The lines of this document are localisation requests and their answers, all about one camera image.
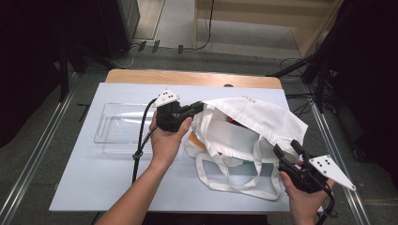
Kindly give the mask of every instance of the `clear plastic container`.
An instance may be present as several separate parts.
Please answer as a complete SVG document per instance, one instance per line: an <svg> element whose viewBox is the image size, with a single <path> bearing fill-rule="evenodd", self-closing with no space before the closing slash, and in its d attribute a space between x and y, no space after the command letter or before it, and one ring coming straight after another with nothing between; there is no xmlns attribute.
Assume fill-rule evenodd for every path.
<svg viewBox="0 0 398 225"><path fill-rule="evenodd" d="M94 143L102 143L103 153L106 154L132 155L137 150L146 106L146 104L105 104ZM155 108L150 107L146 115L143 138L149 131L154 111ZM150 142L145 145L144 154L152 154Z"/></svg>

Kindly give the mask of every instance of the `white tabletop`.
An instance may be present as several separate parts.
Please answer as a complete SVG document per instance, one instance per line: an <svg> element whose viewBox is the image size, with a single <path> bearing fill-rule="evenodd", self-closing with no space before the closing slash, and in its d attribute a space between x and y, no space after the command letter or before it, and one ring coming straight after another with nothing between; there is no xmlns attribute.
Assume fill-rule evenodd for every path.
<svg viewBox="0 0 398 225"><path fill-rule="evenodd" d="M54 195L51 211L106 211L116 202L130 186L133 159L130 155L105 154L104 144L94 142L104 105L147 104L165 88L180 95L181 105L189 105L198 100L247 96L288 107L283 89L101 83ZM267 201L241 193L215 191L205 186L198 178L195 159L189 157L183 148L186 139L187 135L175 162L164 176L149 211L245 214L289 211L288 197L284 191L278 200ZM148 166L149 160L150 152L146 149L138 175ZM234 174L235 170L236 177L239 177L242 173L253 171L250 165L246 167L235 168L231 173ZM217 166L208 163L206 168L211 174L210 179L222 180ZM263 167L259 187L272 191L271 170L271 165Z"/></svg>

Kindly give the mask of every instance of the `human arm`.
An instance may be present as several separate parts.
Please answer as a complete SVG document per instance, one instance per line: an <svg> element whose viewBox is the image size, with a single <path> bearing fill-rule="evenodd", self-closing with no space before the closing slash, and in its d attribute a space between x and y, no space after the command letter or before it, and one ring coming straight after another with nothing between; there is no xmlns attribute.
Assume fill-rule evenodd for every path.
<svg viewBox="0 0 398 225"><path fill-rule="evenodd" d="M149 126L155 126L155 117ZM181 145L182 137L188 132L192 118L187 118L178 132L155 129L151 136L153 158L148 168L122 197L105 213L97 224L141 224L146 211L161 184Z"/></svg>
<svg viewBox="0 0 398 225"><path fill-rule="evenodd" d="M328 194L323 190L319 190L312 194L306 193L294 186L286 172L281 172L280 175L285 191L289 196L290 212L294 224L315 224L316 213L328 197ZM334 185L334 181L330 179L327 183L330 188Z"/></svg>

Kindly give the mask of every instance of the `metal frame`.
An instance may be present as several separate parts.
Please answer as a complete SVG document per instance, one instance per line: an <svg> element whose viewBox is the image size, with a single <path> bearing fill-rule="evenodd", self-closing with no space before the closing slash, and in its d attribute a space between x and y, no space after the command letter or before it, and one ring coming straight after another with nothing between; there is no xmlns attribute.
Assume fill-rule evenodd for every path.
<svg viewBox="0 0 398 225"><path fill-rule="evenodd" d="M304 88L305 88L305 91L307 91L307 92L313 92L313 89L310 86L310 84L304 84ZM312 111L313 111L316 123L319 126L322 137L325 141L325 145L328 148L330 156L333 158L333 160L336 162L336 164L340 167L340 169L342 169L342 171L345 173L345 175L348 177L348 179L351 179L348 174L348 170L347 170L346 166L344 165L344 161L343 161L342 156L340 155L337 144L334 141L333 136L331 135L325 115L323 113L320 113L320 111L318 110L318 108L315 105L312 106ZM362 200L360 198L358 191L357 190L351 191L347 187L343 187L343 191L344 191L347 201L351 207L351 211L354 215L354 218L357 221L357 224L370 225L371 222L366 214L365 208L363 207L363 203L362 203Z"/></svg>
<svg viewBox="0 0 398 225"><path fill-rule="evenodd" d="M36 171L38 170L38 166L40 165L40 162L43 159L48 146L50 145L50 142L58 128L58 125L70 104L70 100L73 97L77 83L80 81L80 76L78 76L77 73L73 73L71 79L72 81L70 91L65 96L65 100L58 103L58 106L56 107L54 114L50 119L50 122L44 129L44 132L38 140L38 143L33 150L30 158L28 159L26 165L24 166L20 177L15 182L14 186L12 187L10 193L6 198L6 202L4 203L0 211L1 225L7 225L11 223L11 220L14 217L14 214L17 211L21 200L23 199L23 195L29 188L29 184L32 181Z"/></svg>

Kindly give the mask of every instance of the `white tote bag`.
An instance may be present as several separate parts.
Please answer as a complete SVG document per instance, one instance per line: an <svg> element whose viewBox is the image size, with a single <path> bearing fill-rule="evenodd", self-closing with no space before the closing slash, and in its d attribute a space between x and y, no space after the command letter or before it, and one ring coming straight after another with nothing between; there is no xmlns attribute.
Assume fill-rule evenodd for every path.
<svg viewBox="0 0 398 225"><path fill-rule="evenodd" d="M279 105L249 97L220 98L204 103L204 110L193 118L192 133L185 144L188 155L196 158L200 180L215 190L276 200L281 187L279 160L273 153L273 146L277 143L288 160L297 161L299 156L290 143L297 140L302 144L307 125ZM233 118L242 126L228 122L228 118ZM204 160L218 165L225 183L209 180ZM242 165L245 160L253 162L256 176L245 184L233 184L228 168ZM273 164L271 180L274 193L256 186L263 163Z"/></svg>

